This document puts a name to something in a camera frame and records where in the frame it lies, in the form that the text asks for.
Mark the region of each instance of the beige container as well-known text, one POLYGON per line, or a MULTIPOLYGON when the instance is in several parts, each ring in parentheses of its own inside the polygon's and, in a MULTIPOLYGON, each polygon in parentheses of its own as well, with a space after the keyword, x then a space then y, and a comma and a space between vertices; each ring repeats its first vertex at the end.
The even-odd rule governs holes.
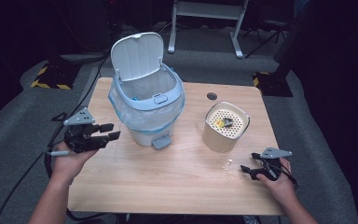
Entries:
POLYGON ((220 102, 214 105, 205 117, 202 139, 213 151, 230 151, 245 133, 249 122, 249 116, 244 111, 230 103, 220 102), (232 125, 222 127, 221 121, 224 119, 231 119, 232 125))

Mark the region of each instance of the perforated lid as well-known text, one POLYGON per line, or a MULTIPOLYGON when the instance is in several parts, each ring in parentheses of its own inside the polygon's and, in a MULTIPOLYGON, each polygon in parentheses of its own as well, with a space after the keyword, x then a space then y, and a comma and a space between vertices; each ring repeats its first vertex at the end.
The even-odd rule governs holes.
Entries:
POLYGON ((162 65, 164 44, 156 33, 140 33, 118 40, 111 58, 116 74, 122 81, 145 77, 162 65))

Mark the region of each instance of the gray carpet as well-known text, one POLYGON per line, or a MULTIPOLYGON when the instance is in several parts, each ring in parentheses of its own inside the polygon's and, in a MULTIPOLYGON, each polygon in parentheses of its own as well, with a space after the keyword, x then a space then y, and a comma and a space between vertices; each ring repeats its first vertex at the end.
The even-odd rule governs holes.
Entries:
MULTIPOLYGON (((240 60, 236 58, 228 37, 231 30, 210 31, 204 27, 183 30, 177 34, 174 54, 167 53, 169 36, 164 35, 163 62, 183 80, 199 83, 252 86, 254 72, 275 71, 278 65, 272 56, 282 40, 278 44, 269 42, 249 59, 240 60)), ((244 53, 258 44, 256 32, 239 40, 244 53)), ((61 112, 72 112, 96 76, 98 63, 82 66, 71 91, 31 88, 43 65, 44 62, 36 64, 24 73, 20 80, 23 92, 0 111, 0 206, 31 163, 47 149, 48 141, 58 126, 50 119, 61 112)), ((112 75, 112 63, 108 59, 101 76, 112 75)), ((294 152, 290 161, 300 185, 296 193, 320 223, 358 223, 351 188, 310 115, 301 83, 293 72, 287 81, 293 98, 263 99, 280 148, 294 152)), ((8 201, 0 223, 27 222, 47 183, 41 159, 8 201)), ((108 215, 103 219, 114 223, 115 216, 108 215)), ((278 223, 276 217, 262 217, 262 221, 278 223)), ((287 218, 284 217, 282 222, 288 223, 287 218)), ((66 223, 75 222, 67 218, 66 223)))

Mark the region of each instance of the open lid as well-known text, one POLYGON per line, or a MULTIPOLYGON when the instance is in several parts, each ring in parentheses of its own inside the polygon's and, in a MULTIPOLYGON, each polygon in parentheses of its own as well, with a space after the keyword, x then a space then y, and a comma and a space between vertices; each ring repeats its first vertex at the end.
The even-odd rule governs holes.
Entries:
POLYGON ((122 81, 146 77, 162 65, 164 44, 156 33, 140 33, 118 40, 112 47, 115 72, 122 81))

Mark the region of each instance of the container lid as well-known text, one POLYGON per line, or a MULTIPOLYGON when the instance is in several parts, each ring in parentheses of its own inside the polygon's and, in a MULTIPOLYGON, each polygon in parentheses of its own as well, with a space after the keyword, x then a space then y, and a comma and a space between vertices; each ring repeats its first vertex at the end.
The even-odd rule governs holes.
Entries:
POLYGON ((164 44, 156 33, 140 33, 122 38, 111 50, 112 64, 121 81, 146 77, 162 65, 164 44))

